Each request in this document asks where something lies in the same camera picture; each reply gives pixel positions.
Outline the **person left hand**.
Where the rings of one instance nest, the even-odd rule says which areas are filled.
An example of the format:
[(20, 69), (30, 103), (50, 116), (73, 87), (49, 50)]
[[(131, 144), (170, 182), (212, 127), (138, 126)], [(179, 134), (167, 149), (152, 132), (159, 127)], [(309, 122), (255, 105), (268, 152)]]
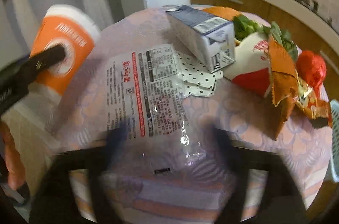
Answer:
[(4, 144), (5, 164), (9, 172), (7, 183), (15, 191), (21, 188), (26, 180), (25, 167), (15, 147), (14, 138), (7, 124), (1, 121), (1, 137)]

